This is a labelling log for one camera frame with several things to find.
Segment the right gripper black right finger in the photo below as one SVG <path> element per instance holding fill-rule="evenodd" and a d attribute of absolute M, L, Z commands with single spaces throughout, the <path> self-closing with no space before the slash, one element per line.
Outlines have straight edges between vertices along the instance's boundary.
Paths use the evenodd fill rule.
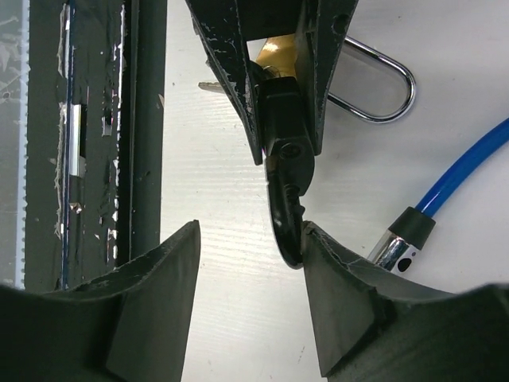
<path fill-rule="evenodd" d="M 508 287 L 460 294 L 384 271 L 312 222 L 301 249 L 321 375 L 329 381 L 505 381 Z"/>

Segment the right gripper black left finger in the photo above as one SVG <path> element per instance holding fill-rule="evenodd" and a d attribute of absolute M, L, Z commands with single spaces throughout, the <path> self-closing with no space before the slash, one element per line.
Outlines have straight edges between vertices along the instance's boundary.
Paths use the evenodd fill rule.
<path fill-rule="evenodd" d="M 178 381 L 200 225 L 186 223 L 129 263 L 66 291 L 1 289 L 4 381 Z"/>

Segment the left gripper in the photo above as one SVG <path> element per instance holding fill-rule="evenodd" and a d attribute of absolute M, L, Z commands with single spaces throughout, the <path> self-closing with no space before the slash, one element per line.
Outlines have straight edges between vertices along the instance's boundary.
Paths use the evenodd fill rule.
<path fill-rule="evenodd" d="M 357 0 L 187 1 L 208 62 L 262 163 L 251 61 L 246 41 L 295 32 L 295 71 L 313 153 L 322 151 L 328 92 Z"/>

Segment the long-shackle brass padlock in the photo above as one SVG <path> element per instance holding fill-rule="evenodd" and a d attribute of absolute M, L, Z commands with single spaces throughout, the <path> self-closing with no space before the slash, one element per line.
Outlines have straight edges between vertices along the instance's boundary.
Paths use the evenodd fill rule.
<path fill-rule="evenodd" d="M 366 123 L 394 123 L 416 100 L 414 74 L 401 62 L 346 37 L 328 101 Z"/>

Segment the long padlock keys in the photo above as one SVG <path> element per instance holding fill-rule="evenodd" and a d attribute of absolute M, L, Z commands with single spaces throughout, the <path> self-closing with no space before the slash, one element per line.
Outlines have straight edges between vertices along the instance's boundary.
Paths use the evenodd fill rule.
<path fill-rule="evenodd" d="M 218 94 L 223 94 L 223 87 L 219 82 L 199 82 L 198 88 L 207 92 L 214 92 Z"/>

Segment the black padlock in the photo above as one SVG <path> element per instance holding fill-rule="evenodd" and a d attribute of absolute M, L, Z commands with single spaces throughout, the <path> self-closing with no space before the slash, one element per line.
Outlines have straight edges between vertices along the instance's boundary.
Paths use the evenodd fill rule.
<path fill-rule="evenodd" d="M 296 79 L 264 81 L 259 87 L 258 111 L 274 238 L 287 266 L 299 269 L 305 212 L 300 197 L 313 179 L 315 156 Z"/>

